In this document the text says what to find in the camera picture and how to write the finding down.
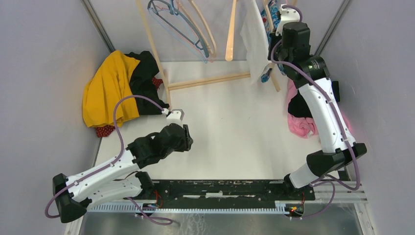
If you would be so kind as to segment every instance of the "black garment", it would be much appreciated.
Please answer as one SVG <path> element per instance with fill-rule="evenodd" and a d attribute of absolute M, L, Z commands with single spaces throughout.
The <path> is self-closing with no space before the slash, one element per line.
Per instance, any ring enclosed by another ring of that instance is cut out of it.
<path fill-rule="evenodd" d="M 168 108 L 169 105 L 159 99 L 157 95 L 157 88 L 153 84 L 153 77 L 159 73 L 159 67 L 154 59 L 153 55 L 149 51 L 143 51 L 140 54 L 130 52 L 125 54 L 128 57 L 132 57 L 136 60 L 140 60 L 140 63 L 134 69 L 130 79 L 130 89 L 133 94 L 142 95 L 150 98 L 159 104 L 162 108 Z M 140 115 L 157 115 L 161 114 L 161 110 L 157 108 L 151 102 L 136 98 L 138 113 Z"/>
<path fill-rule="evenodd" d="M 336 102 L 340 102 L 340 87 L 338 81 L 332 81 L 331 88 Z M 304 97 L 298 92 L 288 104 L 288 113 L 297 118 L 312 118 L 310 109 L 304 100 Z"/>

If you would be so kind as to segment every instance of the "white cable clip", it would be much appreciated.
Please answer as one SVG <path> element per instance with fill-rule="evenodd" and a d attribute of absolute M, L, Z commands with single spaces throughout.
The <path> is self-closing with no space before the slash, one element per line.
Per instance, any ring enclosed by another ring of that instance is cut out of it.
<path fill-rule="evenodd" d="M 161 113 L 167 115 L 169 113 L 169 110 L 168 109 L 163 109 L 163 111 Z"/>

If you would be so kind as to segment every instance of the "pink cloth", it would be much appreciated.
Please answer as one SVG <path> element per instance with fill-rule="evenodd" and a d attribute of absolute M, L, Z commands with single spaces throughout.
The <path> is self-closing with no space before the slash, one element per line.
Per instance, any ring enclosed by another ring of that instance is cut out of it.
<path fill-rule="evenodd" d="M 290 103 L 291 99 L 297 95 L 297 89 L 294 86 L 292 80 L 288 81 L 288 94 L 287 94 L 287 105 Z M 350 123 L 347 118 L 343 115 L 343 120 L 345 121 L 346 126 L 350 129 Z M 312 118 L 309 117 L 295 117 L 291 114 L 288 114 L 288 128 L 290 131 L 301 138 L 309 138 L 313 135 L 318 135 L 319 131 L 317 126 Z"/>

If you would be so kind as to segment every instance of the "gray wall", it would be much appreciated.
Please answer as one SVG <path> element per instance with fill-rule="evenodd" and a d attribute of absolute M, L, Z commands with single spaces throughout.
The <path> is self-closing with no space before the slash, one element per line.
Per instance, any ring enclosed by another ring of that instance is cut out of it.
<path fill-rule="evenodd" d="M 62 234 L 44 216 L 52 177 L 92 164 L 82 93 L 109 53 L 79 0 L 2 0 L 0 11 L 0 234 Z"/>
<path fill-rule="evenodd" d="M 415 1 L 354 0 L 322 56 L 341 82 L 378 234 L 414 234 Z"/>
<path fill-rule="evenodd" d="M 150 44 L 141 22 L 141 17 L 134 0 L 114 1 L 114 0 L 89 0 L 114 47 L 118 50 L 128 53 L 130 51 L 150 50 Z M 237 2 L 235 17 L 235 39 L 234 39 L 234 60 L 245 60 L 246 49 L 240 35 L 242 24 L 246 14 L 245 2 L 248 0 L 239 0 Z M 255 0 L 259 9 L 263 10 L 262 0 Z M 141 0 L 141 3 L 147 13 L 149 0 Z M 198 20 L 196 12 L 191 7 L 188 0 L 180 1 L 188 10 L 190 15 L 202 27 L 201 21 Z M 202 11 L 211 31 L 215 38 L 218 53 L 217 60 L 225 59 L 225 50 L 228 39 L 229 20 L 232 9 L 232 0 L 194 0 L 199 9 Z M 324 36 L 325 31 L 330 25 L 337 9 L 342 0 L 299 0 L 297 6 L 301 8 L 304 14 L 304 20 L 314 29 L 311 35 L 310 43 L 312 51 L 315 51 L 317 45 Z M 180 28 L 183 33 L 189 36 L 189 32 L 183 27 L 181 21 L 175 21 L 174 17 L 169 17 L 165 12 L 162 13 L 167 20 L 171 21 L 176 27 Z M 166 30 L 159 23 L 146 14 L 147 20 L 151 27 L 154 43 L 157 47 L 160 59 L 162 61 L 199 61 L 195 56 Z"/>

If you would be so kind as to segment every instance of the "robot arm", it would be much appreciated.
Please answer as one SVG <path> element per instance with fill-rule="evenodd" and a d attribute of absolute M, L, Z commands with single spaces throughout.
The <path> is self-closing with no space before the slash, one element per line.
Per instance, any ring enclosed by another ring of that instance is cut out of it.
<path fill-rule="evenodd" d="M 305 72 L 311 79 L 328 94 L 330 100 L 316 86 L 290 66 L 284 65 L 287 76 L 294 81 L 300 94 L 304 97 L 319 131 L 322 150 L 311 153 L 306 158 L 306 164 L 295 172 L 287 175 L 284 180 L 290 188 L 301 188 L 331 171 L 351 163 L 352 158 L 345 143 L 352 146 L 356 158 L 367 152 L 364 143 L 356 143 L 355 138 L 346 128 L 346 124 L 334 99 L 330 74 L 325 61 L 320 56 L 310 55 L 310 29 L 307 24 L 300 22 L 298 13 L 284 9 L 279 10 L 280 24 L 271 35 L 270 53 L 276 44 L 274 57 L 279 61 L 289 62 Z"/>
<path fill-rule="evenodd" d="M 151 194 L 152 182 L 146 172 L 139 171 L 147 165 L 156 164 L 172 152 L 189 151 L 193 144 L 188 126 L 182 124 L 184 112 L 173 110 L 167 116 L 168 125 L 159 133 L 151 133 L 135 139 L 124 150 L 121 158 L 97 165 L 76 175 L 66 177 L 58 174 L 53 177 L 53 194 L 68 185 L 74 186 L 60 194 L 56 199 L 59 216 L 63 223 L 74 221 L 83 216 L 88 209 L 101 203 L 139 194 Z M 82 177 L 97 171 L 87 179 L 78 182 Z M 134 177 L 114 181 L 123 175 L 137 171 Z"/>

